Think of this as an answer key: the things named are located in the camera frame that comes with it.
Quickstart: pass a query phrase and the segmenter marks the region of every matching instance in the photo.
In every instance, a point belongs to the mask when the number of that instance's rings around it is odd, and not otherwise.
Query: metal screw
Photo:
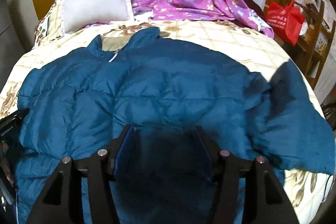
[[[98,155],[99,156],[105,156],[107,154],[107,150],[106,149],[100,149],[100,150],[98,150]]]
[[[262,157],[262,156],[258,156],[258,157],[257,157],[257,162],[259,162],[260,164],[265,163],[265,159],[264,159],[264,157]]]
[[[64,163],[64,164],[68,164],[70,161],[71,161],[71,157],[69,157],[69,156],[65,156],[65,157],[62,159],[62,163]]]
[[[230,155],[230,152],[223,149],[220,151],[220,155],[223,156],[223,157],[228,157]]]

